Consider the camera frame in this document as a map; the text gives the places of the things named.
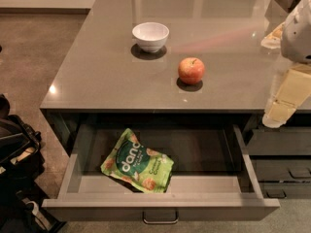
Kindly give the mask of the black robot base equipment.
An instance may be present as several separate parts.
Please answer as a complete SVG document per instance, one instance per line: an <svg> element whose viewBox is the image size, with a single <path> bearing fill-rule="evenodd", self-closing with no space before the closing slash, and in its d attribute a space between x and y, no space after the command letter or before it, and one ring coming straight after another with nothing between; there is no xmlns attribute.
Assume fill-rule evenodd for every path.
<svg viewBox="0 0 311 233"><path fill-rule="evenodd" d="M0 233L57 233L64 222L48 213L47 194L35 183L44 172L41 133L10 115L0 95Z"/></svg>

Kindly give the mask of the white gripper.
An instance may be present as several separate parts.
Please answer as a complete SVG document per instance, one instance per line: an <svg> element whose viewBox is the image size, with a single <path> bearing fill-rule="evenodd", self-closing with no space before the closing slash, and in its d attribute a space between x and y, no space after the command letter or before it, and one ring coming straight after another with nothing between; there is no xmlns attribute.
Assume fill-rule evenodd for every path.
<svg viewBox="0 0 311 233"><path fill-rule="evenodd" d="M260 44L267 49L279 49L292 62L286 72L278 72L271 86L262 117L269 128L279 128L311 96L311 0L300 0L284 23L279 24Z"/></svg>

